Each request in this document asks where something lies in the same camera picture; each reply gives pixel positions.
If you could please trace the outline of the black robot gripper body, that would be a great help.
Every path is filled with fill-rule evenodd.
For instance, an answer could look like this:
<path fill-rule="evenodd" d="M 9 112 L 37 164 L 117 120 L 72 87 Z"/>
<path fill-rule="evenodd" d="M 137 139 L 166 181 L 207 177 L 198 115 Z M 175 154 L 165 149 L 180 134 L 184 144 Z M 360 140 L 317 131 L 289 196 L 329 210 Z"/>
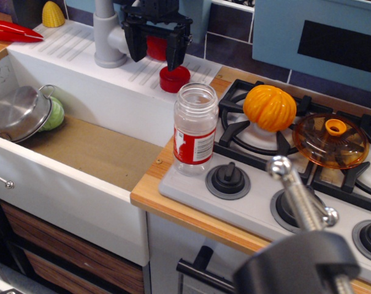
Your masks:
<path fill-rule="evenodd" d="M 125 14 L 126 26 L 148 36 L 168 38 L 178 37 L 180 40 L 191 40 L 192 19 L 179 13 L 179 1 L 128 1 L 121 9 Z"/>

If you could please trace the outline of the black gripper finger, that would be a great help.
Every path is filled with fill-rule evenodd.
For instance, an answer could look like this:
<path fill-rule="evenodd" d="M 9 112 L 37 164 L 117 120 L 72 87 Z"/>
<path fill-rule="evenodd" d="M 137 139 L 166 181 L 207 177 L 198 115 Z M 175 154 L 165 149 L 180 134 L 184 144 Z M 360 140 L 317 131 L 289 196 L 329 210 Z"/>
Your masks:
<path fill-rule="evenodd" d="M 139 25 L 125 23 L 123 29 L 129 54 L 133 61 L 139 62 L 147 55 L 147 38 Z"/>
<path fill-rule="evenodd" d="M 176 27 L 167 36 L 166 61 L 169 72 L 183 64 L 188 46 L 187 37 L 183 27 Z"/>

